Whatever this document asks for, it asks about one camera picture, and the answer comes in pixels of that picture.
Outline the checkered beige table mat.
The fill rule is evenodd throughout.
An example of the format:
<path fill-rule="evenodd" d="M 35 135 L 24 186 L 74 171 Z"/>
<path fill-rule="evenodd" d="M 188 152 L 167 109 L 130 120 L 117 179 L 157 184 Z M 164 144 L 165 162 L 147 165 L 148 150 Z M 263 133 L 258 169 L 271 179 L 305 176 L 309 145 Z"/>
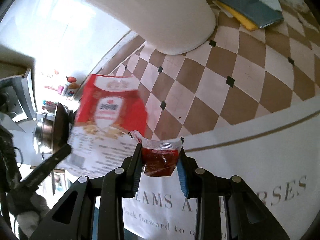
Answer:
<path fill-rule="evenodd" d="M 150 44 L 119 68 L 138 80 L 146 136 L 185 137 L 213 174 L 238 174 L 291 239 L 319 212 L 319 23 L 304 0 L 279 0 L 283 22 L 248 31 L 213 3 L 212 36 L 180 55 Z"/>

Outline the red sauce packet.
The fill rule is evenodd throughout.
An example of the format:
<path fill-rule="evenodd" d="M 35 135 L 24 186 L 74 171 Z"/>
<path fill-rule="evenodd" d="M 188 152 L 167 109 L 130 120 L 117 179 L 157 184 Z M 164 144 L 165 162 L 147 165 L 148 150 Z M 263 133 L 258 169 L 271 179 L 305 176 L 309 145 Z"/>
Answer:
<path fill-rule="evenodd" d="M 142 145 L 142 173 L 148 177 L 170 177 L 178 163 L 183 139 L 152 140 L 138 131 L 130 134 Z"/>

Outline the steel pot with lid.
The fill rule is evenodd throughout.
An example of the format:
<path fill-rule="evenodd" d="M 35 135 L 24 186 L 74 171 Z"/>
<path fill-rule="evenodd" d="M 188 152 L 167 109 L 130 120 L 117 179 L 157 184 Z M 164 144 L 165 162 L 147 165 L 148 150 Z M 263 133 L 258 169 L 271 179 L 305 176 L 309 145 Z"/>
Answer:
<path fill-rule="evenodd" d="M 37 121 L 33 131 L 33 147 L 36 153 L 53 153 L 53 128 L 54 122 L 44 115 Z"/>

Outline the black frying pan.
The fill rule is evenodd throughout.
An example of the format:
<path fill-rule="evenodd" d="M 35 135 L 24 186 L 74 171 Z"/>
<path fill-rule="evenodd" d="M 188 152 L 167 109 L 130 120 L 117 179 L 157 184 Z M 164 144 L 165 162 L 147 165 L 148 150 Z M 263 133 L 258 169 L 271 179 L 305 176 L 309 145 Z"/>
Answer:
<path fill-rule="evenodd" d="M 52 131 L 52 154 L 55 154 L 69 138 L 69 114 L 61 103 L 57 103 Z"/>

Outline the yellow flat box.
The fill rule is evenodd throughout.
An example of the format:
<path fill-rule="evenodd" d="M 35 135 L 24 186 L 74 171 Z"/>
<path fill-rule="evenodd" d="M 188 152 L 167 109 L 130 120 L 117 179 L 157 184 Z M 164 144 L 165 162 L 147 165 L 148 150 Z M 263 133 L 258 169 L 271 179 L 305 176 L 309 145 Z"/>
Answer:
<path fill-rule="evenodd" d="M 218 0 L 213 0 L 213 3 L 217 5 L 228 17 L 234 17 L 236 20 L 238 20 L 244 26 L 245 29 L 249 31 L 255 31 L 259 29 L 257 24 L 249 20 L 243 14 L 237 12 L 235 9 L 227 6 L 226 4 Z"/>

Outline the red white noodle package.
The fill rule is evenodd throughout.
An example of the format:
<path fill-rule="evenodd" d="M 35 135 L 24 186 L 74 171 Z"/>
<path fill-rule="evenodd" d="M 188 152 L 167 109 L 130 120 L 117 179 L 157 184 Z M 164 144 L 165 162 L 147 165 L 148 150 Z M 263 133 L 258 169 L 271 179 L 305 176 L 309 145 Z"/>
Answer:
<path fill-rule="evenodd" d="M 71 154 L 61 167 L 74 176 L 97 178 L 133 155 L 129 132 L 144 134 L 148 114 L 135 77 L 92 74 L 68 139 Z"/>

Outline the white paper towel roll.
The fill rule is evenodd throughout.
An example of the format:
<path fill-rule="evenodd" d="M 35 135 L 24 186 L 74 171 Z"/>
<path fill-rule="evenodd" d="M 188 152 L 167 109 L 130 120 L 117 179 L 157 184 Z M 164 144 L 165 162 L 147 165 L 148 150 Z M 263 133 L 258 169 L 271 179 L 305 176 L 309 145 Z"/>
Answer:
<path fill-rule="evenodd" d="M 211 36 L 216 19 L 206 0 L 86 0 L 163 54 L 189 52 Z"/>

